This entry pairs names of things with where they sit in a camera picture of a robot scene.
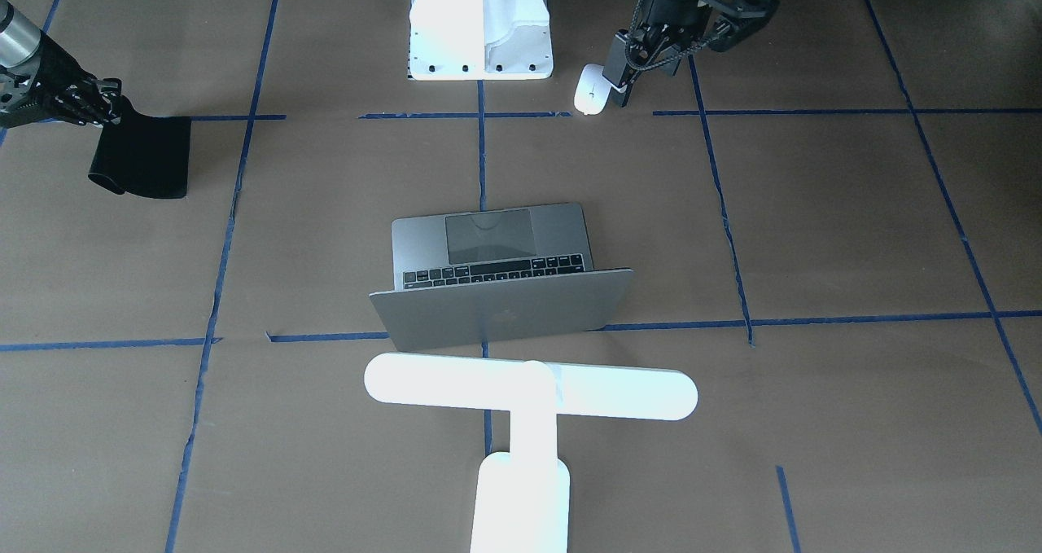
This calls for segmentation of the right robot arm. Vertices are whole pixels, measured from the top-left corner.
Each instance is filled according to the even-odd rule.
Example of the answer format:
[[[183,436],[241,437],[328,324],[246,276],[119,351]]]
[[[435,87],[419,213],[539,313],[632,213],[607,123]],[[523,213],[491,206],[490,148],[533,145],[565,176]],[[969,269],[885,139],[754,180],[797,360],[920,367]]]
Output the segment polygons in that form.
[[[90,74],[8,0],[1,0],[1,126],[55,120],[120,124],[119,79]]]

